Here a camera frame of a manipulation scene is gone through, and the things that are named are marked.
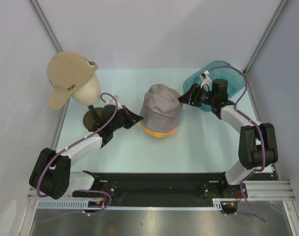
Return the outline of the grey hat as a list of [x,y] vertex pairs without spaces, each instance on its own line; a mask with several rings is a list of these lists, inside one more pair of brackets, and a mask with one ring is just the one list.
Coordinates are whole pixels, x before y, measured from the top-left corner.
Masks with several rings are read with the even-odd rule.
[[184,115],[178,91],[163,85],[152,85],[144,95],[141,124],[153,133],[166,134],[175,130]]

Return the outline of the yellow bucket hat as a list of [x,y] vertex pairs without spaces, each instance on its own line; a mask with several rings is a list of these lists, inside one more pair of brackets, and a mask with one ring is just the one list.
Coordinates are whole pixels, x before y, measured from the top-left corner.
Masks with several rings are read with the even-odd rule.
[[177,128],[175,128],[175,129],[173,129],[172,131],[169,131],[169,132],[167,132],[167,133],[158,133],[158,132],[150,131],[150,130],[147,129],[142,123],[140,124],[140,126],[142,127],[142,129],[143,129],[146,133],[148,133],[148,134],[150,134],[150,135],[152,135],[152,136],[154,136],[154,137],[157,137],[157,138],[167,137],[167,136],[173,135],[174,133],[176,133],[176,132],[178,131],[178,127],[177,127]]

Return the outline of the tan baseball cap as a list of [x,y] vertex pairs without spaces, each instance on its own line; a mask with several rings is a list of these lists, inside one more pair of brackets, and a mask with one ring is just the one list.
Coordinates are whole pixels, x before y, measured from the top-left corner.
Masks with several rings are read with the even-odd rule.
[[75,52],[54,55],[47,66],[47,77],[54,88],[48,99],[49,107],[61,109],[95,75],[97,69],[95,62]]

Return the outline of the teal hat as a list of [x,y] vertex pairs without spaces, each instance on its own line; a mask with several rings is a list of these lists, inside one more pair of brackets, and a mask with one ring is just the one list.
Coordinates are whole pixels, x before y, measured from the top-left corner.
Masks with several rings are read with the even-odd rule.
[[183,122],[184,116],[185,116],[185,111],[182,110],[181,117],[180,117],[180,120],[179,120],[179,123],[178,123],[177,127],[180,126],[181,123]]

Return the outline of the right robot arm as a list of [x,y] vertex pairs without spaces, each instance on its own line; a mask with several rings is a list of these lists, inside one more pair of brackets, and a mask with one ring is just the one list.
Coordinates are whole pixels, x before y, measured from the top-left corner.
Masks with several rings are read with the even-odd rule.
[[215,79],[210,90],[206,87],[194,83],[178,100],[194,107],[209,105],[218,119],[239,133],[239,160],[224,173],[224,182],[218,185],[222,196],[231,197],[236,192],[236,185],[278,161],[275,129],[271,123],[258,123],[239,110],[228,99],[226,80]]

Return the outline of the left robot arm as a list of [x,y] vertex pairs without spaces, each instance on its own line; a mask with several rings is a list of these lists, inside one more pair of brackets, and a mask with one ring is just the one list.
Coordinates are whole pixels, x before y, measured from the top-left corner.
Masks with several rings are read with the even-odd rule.
[[89,196],[100,193],[101,185],[93,176],[86,173],[75,175],[71,181],[71,167],[93,151],[104,147],[120,129],[130,129],[143,120],[143,117],[131,112],[126,106],[106,105],[97,108],[93,125],[88,133],[75,143],[58,150],[41,150],[29,178],[29,185],[35,188],[39,197],[61,198],[67,191],[74,192],[77,185]]

